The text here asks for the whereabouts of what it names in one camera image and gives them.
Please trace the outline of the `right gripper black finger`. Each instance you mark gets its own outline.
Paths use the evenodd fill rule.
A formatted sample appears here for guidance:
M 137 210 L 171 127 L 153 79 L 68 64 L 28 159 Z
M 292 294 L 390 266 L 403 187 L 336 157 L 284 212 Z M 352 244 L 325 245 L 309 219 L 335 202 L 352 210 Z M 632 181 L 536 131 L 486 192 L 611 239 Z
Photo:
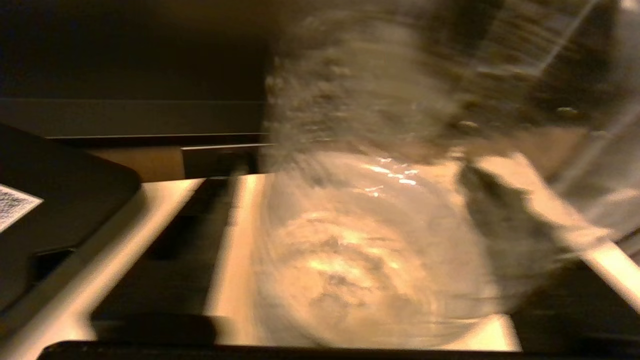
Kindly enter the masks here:
M 566 259 L 551 224 L 526 207 L 525 193 L 465 162 L 458 182 L 466 189 L 466 209 L 493 262 L 498 265 L 552 265 Z

